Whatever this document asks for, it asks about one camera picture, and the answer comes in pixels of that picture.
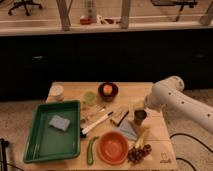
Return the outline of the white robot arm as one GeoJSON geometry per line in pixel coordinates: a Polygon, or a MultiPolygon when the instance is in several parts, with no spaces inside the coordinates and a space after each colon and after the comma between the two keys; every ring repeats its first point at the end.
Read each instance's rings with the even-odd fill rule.
{"type": "Polygon", "coordinates": [[[133,109],[159,111],[168,106],[182,112],[213,135],[213,107],[185,95],[184,87],[185,83],[179,76],[160,80],[152,85],[142,100],[134,104],[133,109]]]}

